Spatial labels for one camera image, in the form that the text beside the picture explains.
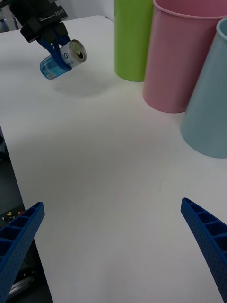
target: plastic cup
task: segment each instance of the plastic cup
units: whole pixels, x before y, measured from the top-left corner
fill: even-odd
[[[227,158],[227,18],[217,25],[184,116],[182,136],[198,152]]]
[[[186,110],[226,0],[154,0],[144,100],[163,112]]]

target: table surface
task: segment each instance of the table surface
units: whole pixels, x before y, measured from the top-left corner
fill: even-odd
[[[114,25],[65,22],[87,61],[49,81],[48,54],[0,35],[0,124],[54,303],[221,303],[180,213],[188,197],[227,222],[227,160],[183,140],[183,114],[150,108],[114,73]]]

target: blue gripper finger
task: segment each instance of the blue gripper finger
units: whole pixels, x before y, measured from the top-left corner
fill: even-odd
[[[38,202],[0,230],[0,303],[7,300],[44,216],[44,205]]]
[[[227,225],[187,198],[182,200],[181,213],[227,303]]]

